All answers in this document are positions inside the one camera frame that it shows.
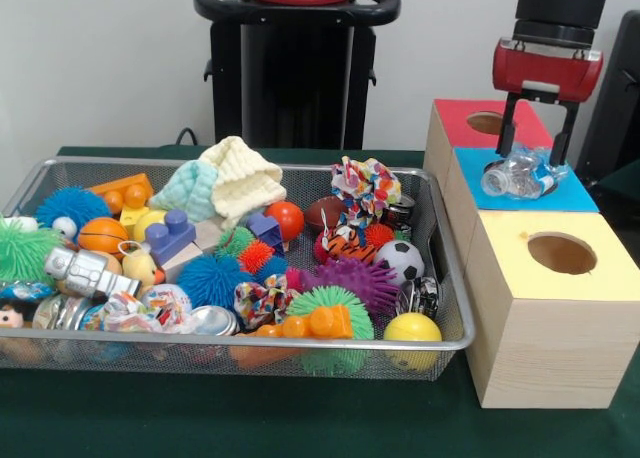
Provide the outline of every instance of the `wooden box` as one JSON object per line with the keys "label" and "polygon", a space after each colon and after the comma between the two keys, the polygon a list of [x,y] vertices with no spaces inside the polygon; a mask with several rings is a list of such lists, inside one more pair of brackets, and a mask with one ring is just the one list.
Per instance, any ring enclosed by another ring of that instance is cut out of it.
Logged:
{"label": "wooden box", "polygon": [[[477,332],[467,356],[480,403],[608,407],[640,338],[640,271],[573,174],[535,201],[482,193],[483,168],[499,158],[499,122],[483,133],[468,117],[503,107],[436,101],[425,157],[471,294]],[[515,122],[517,141],[551,144],[528,103]]]}

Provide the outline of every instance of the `purple lego block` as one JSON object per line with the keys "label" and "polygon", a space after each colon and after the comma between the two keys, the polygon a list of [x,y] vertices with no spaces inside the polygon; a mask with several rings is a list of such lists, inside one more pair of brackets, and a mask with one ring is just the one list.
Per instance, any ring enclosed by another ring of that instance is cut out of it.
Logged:
{"label": "purple lego block", "polygon": [[247,228],[249,228],[260,241],[272,247],[276,255],[284,256],[280,225],[273,216],[253,213],[247,219]]}
{"label": "purple lego block", "polygon": [[164,265],[196,239],[196,228],[189,223],[184,211],[171,210],[165,215],[164,223],[154,223],[145,231],[151,256],[158,266]]}

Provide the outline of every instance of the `plastic bottle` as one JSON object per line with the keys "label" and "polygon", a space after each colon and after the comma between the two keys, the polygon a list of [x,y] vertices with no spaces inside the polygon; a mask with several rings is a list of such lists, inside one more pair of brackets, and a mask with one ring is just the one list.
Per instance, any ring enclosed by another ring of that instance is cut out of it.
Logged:
{"label": "plastic bottle", "polygon": [[485,171],[482,189],[490,196],[538,199],[566,176],[566,167],[551,168],[547,163],[548,151],[518,146],[502,163]]}

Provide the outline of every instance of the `purple spiky ball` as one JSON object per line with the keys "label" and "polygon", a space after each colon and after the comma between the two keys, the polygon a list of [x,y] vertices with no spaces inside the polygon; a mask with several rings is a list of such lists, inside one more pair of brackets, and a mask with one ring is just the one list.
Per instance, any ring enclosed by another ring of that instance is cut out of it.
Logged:
{"label": "purple spiky ball", "polygon": [[315,275],[300,272],[302,292],[317,286],[341,286],[354,293],[371,315],[394,316],[398,287],[391,283],[396,274],[382,264],[365,265],[355,258],[329,259],[316,266]]}

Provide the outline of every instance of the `white wall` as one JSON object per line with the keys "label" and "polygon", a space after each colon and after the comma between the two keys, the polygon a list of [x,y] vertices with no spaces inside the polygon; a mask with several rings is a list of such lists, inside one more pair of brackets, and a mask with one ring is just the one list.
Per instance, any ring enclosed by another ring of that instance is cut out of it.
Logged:
{"label": "white wall", "polygon": [[[504,97],[491,56],[516,1],[403,0],[400,19],[377,29],[365,147],[423,149],[436,97]],[[624,12],[639,7],[608,0],[595,45],[608,52]],[[186,125],[211,142],[208,27],[192,0],[0,0],[0,205],[62,145],[160,146]],[[542,113],[558,129],[563,113]]]}

